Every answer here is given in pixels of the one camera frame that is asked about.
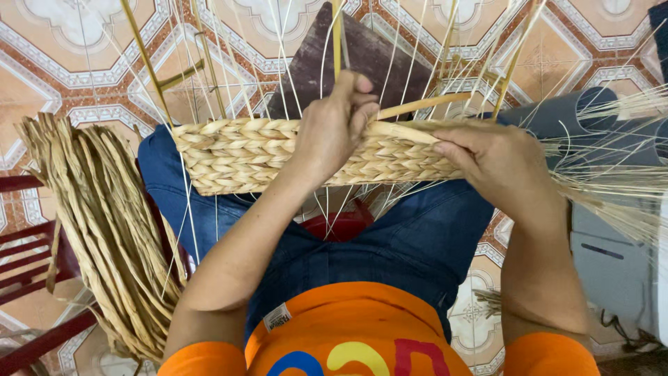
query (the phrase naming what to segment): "left hand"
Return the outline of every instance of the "left hand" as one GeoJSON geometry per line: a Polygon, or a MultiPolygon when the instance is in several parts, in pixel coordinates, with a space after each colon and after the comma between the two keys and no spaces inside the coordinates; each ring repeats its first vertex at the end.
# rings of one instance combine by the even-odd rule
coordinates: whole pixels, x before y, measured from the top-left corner
{"type": "Polygon", "coordinates": [[[378,96],[368,94],[373,84],[365,76],[341,71],[329,97],[314,100],[299,123],[292,157],[280,175],[306,179],[316,190],[348,161],[370,116],[378,112],[378,96]]]}

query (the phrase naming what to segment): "hand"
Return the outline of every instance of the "hand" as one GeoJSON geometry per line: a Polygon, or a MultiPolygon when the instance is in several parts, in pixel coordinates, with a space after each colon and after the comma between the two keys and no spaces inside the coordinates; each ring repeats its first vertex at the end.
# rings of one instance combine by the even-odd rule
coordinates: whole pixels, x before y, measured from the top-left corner
{"type": "Polygon", "coordinates": [[[341,169],[359,145],[367,119],[379,110],[378,96],[368,94],[372,89],[365,76],[341,71],[331,95],[304,110],[295,151],[281,174],[307,179],[306,186],[316,190],[341,169]]]}
{"type": "Polygon", "coordinates": [[[544,230],[565,217],[566,201],[550,178],[540,143],[525,131],[470,121],[434,136],[444,140],[434,149],[516,223],[544,230]]]}

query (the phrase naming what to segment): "blue jeans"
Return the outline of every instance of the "blue jeans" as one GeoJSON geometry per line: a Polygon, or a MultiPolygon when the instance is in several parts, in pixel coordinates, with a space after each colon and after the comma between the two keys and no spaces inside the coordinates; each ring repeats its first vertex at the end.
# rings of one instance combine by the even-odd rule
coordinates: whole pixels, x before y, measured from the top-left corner
{"type": "MultiPolygon", "coordinates": [[[[162,215],[197,261],[216,243],[216,198],[190,192],[190,216],[176,145],[163,125],[139,146],[139,164],[162,215]]],[[[190,184],[186,173],[185,180],[190,184]]],[[[252,205],[249,194],[219,195],[218,236],[252,205]]],[[[478,240],[494,208],[464,180],[446,181],[400,199],[383,217],[350,242],[324,242],[291,222],[248,304],[246,339],[263,317],[304,291],[338,282],[384,283],[433,306],[451,339],[447,311],[466,279],[478,240]]]]}

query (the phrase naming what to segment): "braided water hyacinth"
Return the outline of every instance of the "braided water hyacinth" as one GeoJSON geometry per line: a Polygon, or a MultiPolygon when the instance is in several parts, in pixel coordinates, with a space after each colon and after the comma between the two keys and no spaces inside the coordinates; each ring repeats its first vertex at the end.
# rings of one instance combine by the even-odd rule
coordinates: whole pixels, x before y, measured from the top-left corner
{"type": "MultiPolygon", "coordinates": [[[[199,194],[211,196],[267,188],[295,150],[298,127],[299,120],[240,118],[186,124],[172,133],[192,184],[199,194]]],[[[360,147],[325,185],[459,177],[459,171],[434,151],[435,140],[399,124],[374,122],[360,147]]]]}

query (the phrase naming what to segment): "wooden board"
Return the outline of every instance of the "wooden board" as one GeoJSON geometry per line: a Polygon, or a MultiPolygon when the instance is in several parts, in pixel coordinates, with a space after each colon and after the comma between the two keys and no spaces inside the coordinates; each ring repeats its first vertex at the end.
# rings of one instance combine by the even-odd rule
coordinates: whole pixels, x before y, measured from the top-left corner
{"type": "MultiPolygon", "coordinates": [[[[367,76],[373,82],[372,93],[380,95],[383,90],[387,69],[389,68],[393,44],[349,15],[343,12],[341,14],[345,23],[345,35],[351,69],[367,76]]],[[[318,12],[308,34],[290,63],[290,73],[295,83],[302,111],[312,101],[320,99],[320,72],[323,61],[323,46],[325,45],[325,37],[327,36],[331,22],[332,5],[327,2],[323,4],[323,7],[318,12]]],[[[411,56],[399,48],[396,49],[381,108],[401,104],[401,95],[406,84],[411,60],[411,56]]],[[[422,93],[428,84],[430,74],[431,70],[429,68],[426,68],[417,61],[413,63],[411,79],[403,103],[422,98],[422,93]]],[[[283,91],[285,92],[287,114],[283,106],[280,86],[277,86],[276,92],[269,100],[269,114],[271,118],[298,119],[300,118],[299,111],[287,73],[283,74],[281,82],[283,83],[283,91]]],[[[325,69],[323,71],[323,96],[329,95],[333,86],[333,44],[330,36],[327,42],[325,69]]]]}

